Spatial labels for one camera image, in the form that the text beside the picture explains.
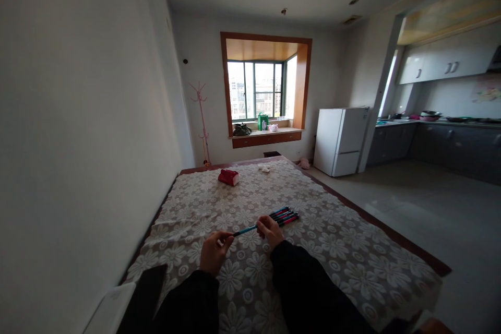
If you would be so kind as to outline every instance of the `floor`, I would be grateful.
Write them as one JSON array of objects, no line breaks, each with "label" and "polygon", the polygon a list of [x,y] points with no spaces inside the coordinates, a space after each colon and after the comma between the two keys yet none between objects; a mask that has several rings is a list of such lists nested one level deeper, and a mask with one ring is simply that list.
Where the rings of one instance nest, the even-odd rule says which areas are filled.
[{"label": "floor", "polygon": [[501,186],[409,160],[339,178],[308,172],[452,268],[420,323],[501,332]]}]

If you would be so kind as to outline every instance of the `gray lower cabinet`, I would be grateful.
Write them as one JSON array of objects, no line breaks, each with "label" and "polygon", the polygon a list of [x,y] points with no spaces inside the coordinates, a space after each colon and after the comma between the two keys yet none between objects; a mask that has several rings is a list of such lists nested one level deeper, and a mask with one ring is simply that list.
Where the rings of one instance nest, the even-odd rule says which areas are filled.
[{"label": "gray lower cabinet", "polygon": [[501,184],[501,129],[419,124],[409,157]]},{"label": "gray lower cabinet", "polygon": [[417,124],[376,128],[367,165],[378,165],[407,156]]}]

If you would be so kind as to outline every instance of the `white refrigerator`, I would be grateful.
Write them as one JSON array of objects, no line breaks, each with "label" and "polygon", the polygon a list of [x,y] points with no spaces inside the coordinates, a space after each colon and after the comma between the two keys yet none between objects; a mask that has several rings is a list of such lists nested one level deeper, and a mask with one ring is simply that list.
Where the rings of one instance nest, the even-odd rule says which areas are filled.
[{"label": "white refrigerator", "polygon": [[329,176],[355,173],[368,115],[369,107],[321,109],[313,166]]}]

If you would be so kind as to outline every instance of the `red tissue box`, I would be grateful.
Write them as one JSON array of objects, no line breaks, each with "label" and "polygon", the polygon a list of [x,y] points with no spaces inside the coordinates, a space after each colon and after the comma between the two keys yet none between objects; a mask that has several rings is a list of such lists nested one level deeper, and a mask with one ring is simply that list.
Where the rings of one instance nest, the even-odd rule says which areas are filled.
[{"label": "red tissue box", "polygon": [[240,181],[240,175],[236,171],[221,170],[218,180],[231,186],[235,186]]}]

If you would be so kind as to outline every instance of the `countertop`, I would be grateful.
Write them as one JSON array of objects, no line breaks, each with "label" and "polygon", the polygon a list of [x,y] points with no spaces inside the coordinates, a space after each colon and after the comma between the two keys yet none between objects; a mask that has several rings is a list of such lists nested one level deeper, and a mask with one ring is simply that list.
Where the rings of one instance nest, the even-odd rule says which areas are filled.
[{"label": "countertop", "polygon": [[397,126],[397,125],[406,125],[406,124],[415,124],[415,123],[423,123],[423,124],[434,124],[434,125],[447,125],[447,126],[462,126],[462,127],[472,127],[472,128],[494,128],[501,129],[501,124],[488,124],[488,123],[453,123],[446,119],[439,119],[434,122],[426,122],[422,120],[409,120],[408,122],[388,122],[386,124],[376,125],[376,128],[384,128],[388,126]]},{"label": "countertop", "polygon": [[304,129],[282,127],[282,128],[278,128],[278,131],[276,131],[276,132],[271,132],[269,130],[253,130],[252,133],[249,134],[248,136],[233,136],[233,137],[228,137],[228,138],[233,139],[233,138],[260,137],[260,136],[269,136],[272,134],[293,133],[293,132],[304,132]]}]

